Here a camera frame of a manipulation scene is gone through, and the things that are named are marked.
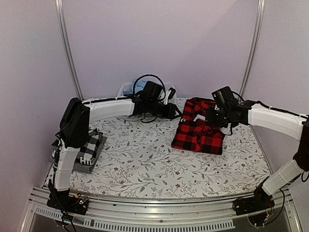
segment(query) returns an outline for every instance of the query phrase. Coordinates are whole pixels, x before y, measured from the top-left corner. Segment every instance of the black bracket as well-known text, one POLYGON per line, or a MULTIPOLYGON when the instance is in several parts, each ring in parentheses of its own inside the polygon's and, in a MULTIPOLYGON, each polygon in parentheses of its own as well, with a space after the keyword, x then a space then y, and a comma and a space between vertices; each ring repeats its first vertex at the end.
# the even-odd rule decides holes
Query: black bracket
POLYGON ((57 191, 51 180, 48 182, 48 188, 51 193, 47 201, 47 206, 54 209, 65 210, 70 213, 86 215, 89 201, 83 204, 76 203, 76 198, 74 196, 69 196, 69 189, 66 191, 57 191))
POLYGON ((293 159, 301 169, 309 171, 309 120, 303 122, 298 151, 293 159))
POLYGON ((268 196, 262 189, 265 180, 255 189, 253 197, 237 198, 233 202, 233 209, 237 216, 266 210, 275 206, 272 196, 268 196))

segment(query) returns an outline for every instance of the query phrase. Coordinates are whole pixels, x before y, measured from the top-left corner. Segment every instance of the folded cloth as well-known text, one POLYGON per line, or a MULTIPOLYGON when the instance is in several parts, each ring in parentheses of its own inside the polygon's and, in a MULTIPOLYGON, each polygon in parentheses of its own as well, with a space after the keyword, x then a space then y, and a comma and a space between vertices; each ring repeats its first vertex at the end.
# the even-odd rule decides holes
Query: folded cloth
POLYGON ((205 124, 207 112, 213 110, 215 105, 215 101, 211 99, 187 100, 171 146, 183 150, 221 155, 225 135, 220 128, 212 128, 205 124))
POLYGON ((97 152, 97 149, 101 144, 102 136, 103 133, 98 132, 98 129, 89 130, 88 141, 81 147, 76 156, 75 162, 92 166, 98 153, 101 152, 97 152))

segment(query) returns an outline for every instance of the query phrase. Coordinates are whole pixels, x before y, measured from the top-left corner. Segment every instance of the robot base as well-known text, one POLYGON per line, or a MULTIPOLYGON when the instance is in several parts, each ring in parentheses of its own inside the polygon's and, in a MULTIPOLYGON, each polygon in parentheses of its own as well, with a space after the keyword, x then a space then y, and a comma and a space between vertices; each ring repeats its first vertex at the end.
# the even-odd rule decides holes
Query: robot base
POLYGON ((56 189, 54 189, 54 185, 51 183, 51 181, 48 183, 48 187, 51 194, 49 195, 47 206, 62 211, 65 209, 70 213, 86 215, 89 201, 85 201, 83 204, 77 203, 77 200, 74 196, 69 196, 69 189, 66 191, 58 192, 56 189))
POLYGON ((237 216, 266 210, 274 206, 275 203, 271 196, 267 201, 260 201, 254 196, 249 198, 238 198, 233 202, 233 209, 237 216))

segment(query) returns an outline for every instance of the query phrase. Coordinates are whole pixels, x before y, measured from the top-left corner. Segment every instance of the aluminum frame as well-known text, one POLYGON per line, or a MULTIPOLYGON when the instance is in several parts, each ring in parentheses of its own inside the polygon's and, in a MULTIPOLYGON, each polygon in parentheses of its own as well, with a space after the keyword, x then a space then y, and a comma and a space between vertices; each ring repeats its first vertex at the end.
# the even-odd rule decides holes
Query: aluminum frame
POLYGON ((64 18, 64 11, 63 11, 63 5, 62 5, 62 0, 55 0, 56 3, 56 11, 57 11, 57 17, 58 17, 58 22, 59 22, 59 28, 61 32, 61 38, 63 42, 63 48, 66 53, 66 58, 68 61, 68 66, 69 70, 71 73, 72 81, 74 84, 74 88, 76 91, 76 94, 80 100, 84 100, 83 94, 82 94, 82 89, 80 87, 78 78, 77 78, 77 73, 73 61, 73 56, 71 52, 71 47, 69 43, 69 38, 68 38, 68 32, 67 32, 67 27, 66 27, 66 22, 64 18))
MULTIPOLYGON (((295 210, 293 200, 288 188, 284 188, 285 210, 288 215, 290 228, 293 232, 301 232, 301 226, 295 210)), ((251 197, 253 194, 242 194, 242 197, 251 197)), ((49 197, 49 191, 43 188, 33 188, 29 198, 30 207, 28 207, 25 221, 31 221, 36 212, 44 211, 45 215, 56 220, 59 219, 59 210, 48 208, 46 206, 49 197)), ((158 228, 158 231, 168 231, 168 228, 174 228, 174 231, 181 231, 180 228, 189 228, 196 226, 207 226, 214 223, 229 222, 233 219, 246 217, 246 215, 236 216, 232 209, 232 202, 239 196, 211 197, 206 199, 130 199, 119 197, 107 197, 99 195, 89 196, 89 208, 85 216, 74 215, 74 224, 84 227, 93 227, 100 230, 100 227, 93 225, 111 225, 126 226, 132 228, 158 228)), ((280 208, 283 197, 281 192, 273 195, 275 208, 280 208)), ((30 224, 24 226, 22 232, 28 232, 30 224)))
POLYGON ((260 37, 260 32, 262 28, 264 8, 265 8, 265 0, 259 0, 257 12, 256 12, 256 20, 255 20, 254 33, 253 33, 253 39, 252 39, 252 44, 250 48, 249 58, 247 61, 245 74, 244 74, 241 87, 240 87, 240 91, 239 91, 239 94, 242 97, 244 97, 244 94, 246 92, 250 73, 251 73, 252 66, 253 66, 253 61, 254 61, 254 57, 255 57, 255 53, 256 53, 259 37, 260 37))

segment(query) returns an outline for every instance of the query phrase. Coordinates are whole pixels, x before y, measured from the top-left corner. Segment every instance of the red and black flannel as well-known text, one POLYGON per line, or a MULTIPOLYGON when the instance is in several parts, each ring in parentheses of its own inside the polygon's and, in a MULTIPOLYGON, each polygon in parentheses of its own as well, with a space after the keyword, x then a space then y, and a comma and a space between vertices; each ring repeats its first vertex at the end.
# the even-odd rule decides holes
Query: red and black flannel
POLYGON ((225 135, 220 128, 206 126, 205 118, 201 119, 215 105, 215 101, 210 99, 187 100, 171 146, 183 150, 221 155, 225 135))

